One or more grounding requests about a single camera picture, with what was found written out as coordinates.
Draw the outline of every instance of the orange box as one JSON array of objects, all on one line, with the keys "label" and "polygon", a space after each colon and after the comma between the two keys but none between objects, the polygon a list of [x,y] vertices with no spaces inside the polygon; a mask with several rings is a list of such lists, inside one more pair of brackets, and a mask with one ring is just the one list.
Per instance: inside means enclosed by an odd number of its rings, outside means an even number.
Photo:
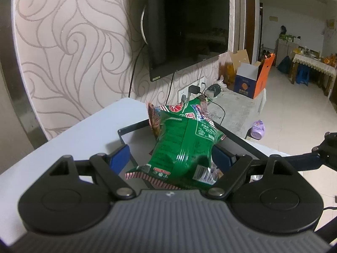
[{"label": "orange box", "polygon": [[254,99],[266,87],[275,55],[272,54],[270,58],[265,59],[260,74],[258,67],[261,62],[251,65],[246,50],[240,50],[236,54],[230,52],[230,58],[236,71],[234,92]]}]

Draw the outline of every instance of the table with lace tablecloth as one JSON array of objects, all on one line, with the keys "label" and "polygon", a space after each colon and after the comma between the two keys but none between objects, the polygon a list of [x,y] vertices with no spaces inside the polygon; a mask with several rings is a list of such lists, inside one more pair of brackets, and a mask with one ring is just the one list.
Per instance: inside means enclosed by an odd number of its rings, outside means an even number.
[{"label": "table with lace tablecloth", "polygon": [[329,76],[328,79],[328,84],[324,90],[324,94],[328,95],[330,86],[331,86],[331,82],[332,80],[335,79],[336,75],[337,75],[337,71],[334,67],[329,66],[325,63],[322,63],[319,60],[315,60],[313,58],[309,58],[300,54],[296,54],[294,59],[293,59],[293,67],[291,69],[291,71],[289,72],[289,77],[292,76],[292,84],[295,83],[295,78],[296,78],[296,74],[297,74],[297,68],[298,68],[298,64],[303,64],[303,65],[307,65],[319,72],[321,72],[322,74],[326,74]]}]

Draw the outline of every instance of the white table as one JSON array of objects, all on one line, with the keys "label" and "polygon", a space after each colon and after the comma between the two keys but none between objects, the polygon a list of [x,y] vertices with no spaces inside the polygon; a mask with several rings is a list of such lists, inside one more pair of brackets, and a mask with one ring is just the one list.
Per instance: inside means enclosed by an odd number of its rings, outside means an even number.
[{"label": "white table", "polygon": [[[58,158],[71,154],[75,160],[87,160],[100,152],[110,153],[121,145],[118,129],[147,118],[144,103],[130,98],[119,100],[58,135],[0,175],[0,238],[11,245],[26,233],[17,202]],[[249,143],[267,155],[284,156],[277,150]]]},{"label": "white table", "polygon": [[328,96],[330,87],[333,84],[333,81],[335,80],[335,78],[337,76],[337,70],[334,67],[329,66],[325,63],[322,63],[319,60],[315,60],[313,58],[309,58],[309,57],[306,57],[306,56],[303,56],[303,55],[300,55],[300,54],[296,54],[294,59],[293,59],[293,67],[289,71],[289,78],[292,76],[292,84],[295,83],[298,64],[307,65],[307,66],[321,72],[321,76],[320,76],[320,79],[319,79],[320,80],[319,81],[320,87],[323,87],[323,74],[326,74],[326,75],[329,76],[326,88],[325,89],[323,88],[324,95]]}]

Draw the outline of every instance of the wall-mounted tv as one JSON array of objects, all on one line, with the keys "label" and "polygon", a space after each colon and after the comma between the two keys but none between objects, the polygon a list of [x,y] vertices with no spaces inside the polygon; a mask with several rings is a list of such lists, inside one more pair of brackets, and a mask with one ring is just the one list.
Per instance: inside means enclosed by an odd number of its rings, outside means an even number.
[{"label": "wall-mounted tv", "polygon": [[226,52],[229,16],[229,0],[148,0],[150,80]]}]

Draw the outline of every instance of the wall outlet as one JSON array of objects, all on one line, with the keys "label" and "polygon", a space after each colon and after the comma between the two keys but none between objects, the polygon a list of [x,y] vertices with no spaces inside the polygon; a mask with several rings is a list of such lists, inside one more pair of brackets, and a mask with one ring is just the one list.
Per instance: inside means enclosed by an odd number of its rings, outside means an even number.
[{"label": "wall outlet", "polygon": [[185,95],[187,97],[187,101],[194,99],[196,97],[195,94],[191,94],[188,92],[188,87],[191,85],[195,85],[201,88],[201,90],[203,90],[203,87],[205,87],[204,85],[202,85],[201,83],[205,82],[205,76],[201,77],[199,80],[194,81],[193,83],[190,83],[188,86],[182,88],[181,90],[178,91],[178,103],[181,102],[181,97],[183,95]]}]

